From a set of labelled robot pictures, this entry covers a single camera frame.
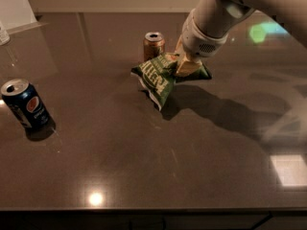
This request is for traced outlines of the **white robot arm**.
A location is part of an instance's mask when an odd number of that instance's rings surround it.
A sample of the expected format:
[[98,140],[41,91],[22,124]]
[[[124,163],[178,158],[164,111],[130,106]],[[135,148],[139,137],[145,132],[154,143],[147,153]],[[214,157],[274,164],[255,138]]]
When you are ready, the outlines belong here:
[[307,0],[200,0],[182,26],[176,75],[197,71],[203,58],[214,56],[225,44],[228,32],[256,11],[307,47]]

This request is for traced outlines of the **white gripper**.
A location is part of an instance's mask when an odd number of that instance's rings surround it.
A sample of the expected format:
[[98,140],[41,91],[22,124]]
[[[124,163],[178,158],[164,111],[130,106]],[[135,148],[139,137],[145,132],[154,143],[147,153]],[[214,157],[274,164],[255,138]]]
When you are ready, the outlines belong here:
[[228,37],[228,34],[221,38],[204,34],[195,22],[195,14],[195,10],[191,10],[186,18],[175,48],[175,55],[178,57],[176,70],[178,77],[187,77],[196,72],[202,66],[199,58],[215,56]]

